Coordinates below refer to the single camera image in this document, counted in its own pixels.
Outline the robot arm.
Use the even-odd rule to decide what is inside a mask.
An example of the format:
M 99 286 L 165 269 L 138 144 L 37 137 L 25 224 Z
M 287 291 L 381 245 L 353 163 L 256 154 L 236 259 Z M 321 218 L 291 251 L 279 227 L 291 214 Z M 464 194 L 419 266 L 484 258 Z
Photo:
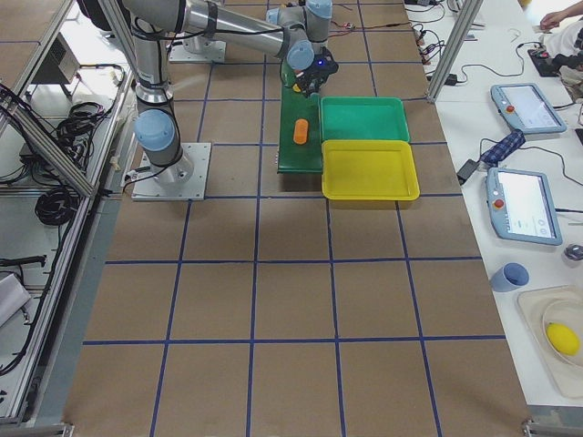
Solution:
M 81 1 L 81 12 L 113 33 L 138 81 L 140 145 L 153 173 L 176 178 L 186 160 L 178 144 L 168 64 L 222 63 L 227 45 L 247 47 L 280 62 L 278 170 L 322 173 L 319 93 L 338 65 L 327 47 L 332 3 L 297 1 L 258 19 L 220 1 Z
M 188 1 L 182 30 L 201 32 L 238 46 L 283 58 L 298 52 L 313 55 L 328 36 L 332 3 L 307 1 L 304 5 L 280 6 L 265 19 L 244 15 L 211 1 Z

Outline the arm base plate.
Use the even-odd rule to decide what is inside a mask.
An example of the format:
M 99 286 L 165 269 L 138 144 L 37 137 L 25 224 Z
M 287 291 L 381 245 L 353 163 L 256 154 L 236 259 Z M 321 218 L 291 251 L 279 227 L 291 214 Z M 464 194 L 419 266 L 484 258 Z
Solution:
M 169 61 L 175 64 L 212 64 L 225 60 L 226 43 L 194 36 L 172 44 Z
M 131 197 L 135 201 L 203 200 L 208 178 L 211 143 L 182 143 L 182 158 L 160 171 L 153 167 L 135 176 Z

